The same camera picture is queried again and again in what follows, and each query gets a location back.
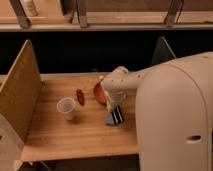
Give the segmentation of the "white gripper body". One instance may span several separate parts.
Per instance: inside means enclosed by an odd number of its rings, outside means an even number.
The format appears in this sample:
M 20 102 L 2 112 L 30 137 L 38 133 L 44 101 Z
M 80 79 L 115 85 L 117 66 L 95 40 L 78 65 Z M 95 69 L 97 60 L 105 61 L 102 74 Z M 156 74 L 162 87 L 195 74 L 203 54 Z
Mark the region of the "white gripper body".
M 120 92 L 106 92 L 107 102 L 112 103 L 113 106 L 121 104 L 126 99 L 127 93 Z

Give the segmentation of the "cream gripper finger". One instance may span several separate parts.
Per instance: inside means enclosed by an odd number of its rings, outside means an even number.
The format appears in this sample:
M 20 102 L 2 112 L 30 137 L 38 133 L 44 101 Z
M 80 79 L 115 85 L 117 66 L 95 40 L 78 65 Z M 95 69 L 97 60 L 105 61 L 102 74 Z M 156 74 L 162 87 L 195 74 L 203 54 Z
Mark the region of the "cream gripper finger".
M 111 112 L 112 110 L 113 110 L 113 108 L 114 108 L 114 106 L 113 106 L 113 104 L 112 103 L 109 103 L 109 102 L 107 102 L 107 111 L 108 112 Z

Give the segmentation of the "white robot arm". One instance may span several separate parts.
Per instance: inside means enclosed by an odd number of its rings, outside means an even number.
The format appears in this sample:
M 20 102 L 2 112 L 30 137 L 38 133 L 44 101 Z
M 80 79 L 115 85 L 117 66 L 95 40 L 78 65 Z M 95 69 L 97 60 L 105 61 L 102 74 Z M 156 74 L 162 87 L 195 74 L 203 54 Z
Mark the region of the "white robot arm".
M 213 52 L 118 67 L 101 85 L 114 104 L 136 92 L 140 171 L 213 171 Z

